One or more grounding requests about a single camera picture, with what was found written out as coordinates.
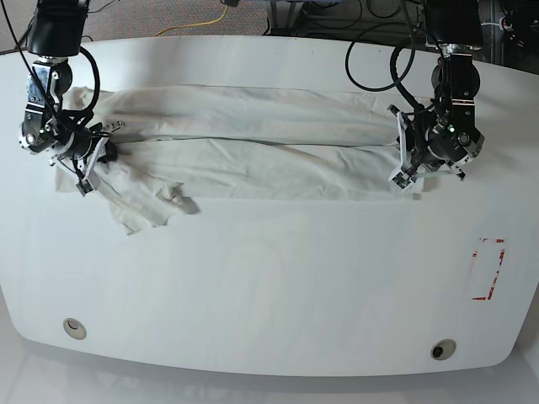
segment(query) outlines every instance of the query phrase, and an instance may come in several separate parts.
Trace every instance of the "white cloth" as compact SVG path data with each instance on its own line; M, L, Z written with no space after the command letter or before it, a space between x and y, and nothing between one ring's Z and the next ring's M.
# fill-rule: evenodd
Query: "white cloth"
M93 92L75 88L64 107ZM185 197L395 200L400 97L178 86L101 93L95 121L122 120L119 160L99 164L99 192L128 233L163 226ZM58 172L56 189L73 190ZM419 192L416 185L413 192Z

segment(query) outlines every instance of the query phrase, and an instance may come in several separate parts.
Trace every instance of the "white table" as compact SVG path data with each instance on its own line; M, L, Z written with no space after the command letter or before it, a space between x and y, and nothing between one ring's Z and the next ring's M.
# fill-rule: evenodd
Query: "white table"
M344 74L346 46L184 37L88 48L110 91L355 91ZM371 85L389 82L390 52L359 45L353 73ZM418 54L405 80L415 95L432 94L435 59ZM93 86L82 57L70 64L74 85ZM3 56L0 87L10 99L2 113L0 285L13 324L25 338L62 348L237 373L394 375L499 363L539 280L539 77L477 66L486 141L463 183L443 178L403 204L203 199L200 215L130 239L98 195L55 194L46 156L19 149L26 73L17 55ZM491 263L482 259L469 275L479 237L504 239L505 249L485 301L472 294ZM64 332L68 317L88 329L84 340ZM457 342L455 354L433 360L432 346L446 338Z

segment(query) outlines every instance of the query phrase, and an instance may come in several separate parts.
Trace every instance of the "yellow cable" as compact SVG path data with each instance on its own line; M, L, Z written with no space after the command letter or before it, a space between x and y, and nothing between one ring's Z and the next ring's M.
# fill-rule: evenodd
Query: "yellow cable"
M213 21L206 21L204 23L197 23L197 24L186 24L186 25L178 25L177 27L170 27L170 28L167 28L167 29L164 29L163 31L159 32L157 35L155 36L161 36L169 31L172 31L174 29L181 29L181 28L189 28L189 27L201 27L202 25L211 25L211 24L215 24L215 23L218 23L219 21L221 21L222 19L225 18L225 16L227 15L227 11L228 11L228 6L225 6L225 11L224 13L222 14L221 17L219 17L218 19L214 19Z

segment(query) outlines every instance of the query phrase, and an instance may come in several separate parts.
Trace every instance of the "folded cloth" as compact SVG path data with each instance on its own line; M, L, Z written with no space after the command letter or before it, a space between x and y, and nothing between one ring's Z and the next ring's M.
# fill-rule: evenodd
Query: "folded cloth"
M92 95L74 88L64 106L81 109ZM101 93L95 121L122 120L125 127L112 138L118 161L96 167L99 192L127 233L192 212L184 197L407 198L388 182L398 164L389 104L402 100L202 86ZM61 171L56 189L74 189Z

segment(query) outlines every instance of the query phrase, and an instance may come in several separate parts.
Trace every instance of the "table surface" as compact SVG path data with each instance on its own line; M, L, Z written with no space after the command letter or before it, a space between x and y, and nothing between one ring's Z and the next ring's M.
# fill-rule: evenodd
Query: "table surface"
M88 45L109 91L356 91L344 73L346 48L238 36ZM365 84L390 82L390 54L358 45L352 72ZM414 95L432 94L435 62L417 55L404 81ZM87 62L70 64L74 85L92 87ZM200 199L200 214L129 238L98 195L55 194L47 157L20 150L26 74L17 55L2 56L0 87L10 99L2 112L0 285L14 326L30 340L90 354L245 374L395 375L501 362L539 280L539 77L477 67L486 141L462 183L443 178L420 200L395 204ZM470 295L483 271L492 273L480 238L503 239L505 250L485 301ZM86 339L66 335L70 317L87 328ZM433 360L433 345L447 338L455 354Z

